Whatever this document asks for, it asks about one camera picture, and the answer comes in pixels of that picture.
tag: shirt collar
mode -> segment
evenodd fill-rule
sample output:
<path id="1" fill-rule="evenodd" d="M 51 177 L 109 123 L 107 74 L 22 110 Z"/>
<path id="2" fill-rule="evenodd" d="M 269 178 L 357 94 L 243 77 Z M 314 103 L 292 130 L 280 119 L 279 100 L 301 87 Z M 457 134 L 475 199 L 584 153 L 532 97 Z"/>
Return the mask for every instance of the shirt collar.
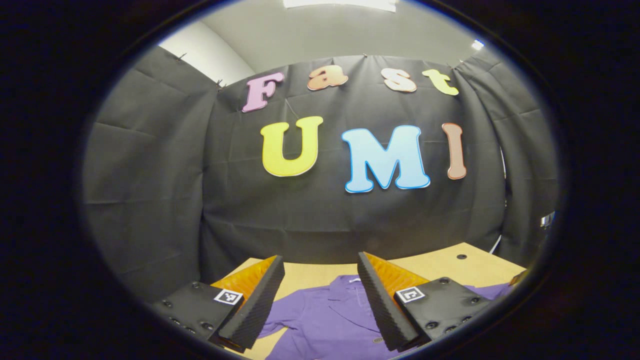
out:
<path id="1" fill-rule="evenodd" d="M 359 275 L 340 275 L 329 284 L 329 300 L 345 300 L 349 297 L 348 288 L 363 288 L 362 281 L 349 282 L 359 279 Z"/>

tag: blue letter m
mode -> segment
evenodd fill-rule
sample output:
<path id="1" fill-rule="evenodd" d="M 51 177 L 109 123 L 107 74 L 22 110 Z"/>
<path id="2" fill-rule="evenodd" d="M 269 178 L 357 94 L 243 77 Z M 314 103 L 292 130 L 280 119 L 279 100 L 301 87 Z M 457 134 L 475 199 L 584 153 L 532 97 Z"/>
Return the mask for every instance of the blue letter m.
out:
<path id="1" fill-rule="evenodd" d="M 385 150 L 367 129 L 345 131 L 342 139 L 351 149 L 351 180 L 345 186 L 346 190 L 350 193 L 364 193 L 373 189 L 373 181 L 367 178 L 367 165 L 383 189 L 391 184 L 391 177 L 398 164 L 398 188 L 416 189 L 429 186 L 431 180 L 422 167 L 418 136 L 418 127 L 398 126 L 391 134 L 391 140 Z"/>

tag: purple shirt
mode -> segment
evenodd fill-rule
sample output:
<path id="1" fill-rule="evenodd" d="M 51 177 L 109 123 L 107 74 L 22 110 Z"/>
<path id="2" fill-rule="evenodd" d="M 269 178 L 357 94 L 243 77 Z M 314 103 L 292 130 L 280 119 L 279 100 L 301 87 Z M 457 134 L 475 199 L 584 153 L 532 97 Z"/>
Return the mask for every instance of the purple shirt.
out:
<path id="1" fill-rule="evenodd" d="M 400 354 L 387 350 L 362 282 L 349 282 L 357 278 L 341 275 L 329 286 L 298 290 L 274 302 L 259 338 L 289 329 L 266 360 L 387 360 Z M 499 292 L 469 288 L 485 297 Z"/>

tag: ceiling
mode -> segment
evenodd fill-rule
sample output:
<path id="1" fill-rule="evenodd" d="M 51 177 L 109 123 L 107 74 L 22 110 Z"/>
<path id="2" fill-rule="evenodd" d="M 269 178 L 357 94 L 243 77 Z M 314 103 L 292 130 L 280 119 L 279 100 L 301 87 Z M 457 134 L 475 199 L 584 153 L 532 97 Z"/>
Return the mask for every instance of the ceiling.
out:
<path id="1" fill-rule="evenodd" d="M 361 6 L 285 9 L 282 0 L 244 0 L 201 21 L 255 71 L 329 56 L 375 54 L 454 64 L 476 52 L 473 33 L 412 1 L 396 13 Z"/>

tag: screw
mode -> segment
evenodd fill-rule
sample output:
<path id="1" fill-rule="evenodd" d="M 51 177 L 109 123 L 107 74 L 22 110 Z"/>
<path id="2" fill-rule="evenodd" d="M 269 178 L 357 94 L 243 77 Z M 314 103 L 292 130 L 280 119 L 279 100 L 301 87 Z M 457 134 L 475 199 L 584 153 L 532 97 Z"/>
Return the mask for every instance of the screw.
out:
<path id="1" fill-rule="evenodd" d="M 207 329 L 209 331 L 213 331 L 213 325 L 209 324 L 208 322 L 204 322 L 200 324 L 204 329 Z"/>

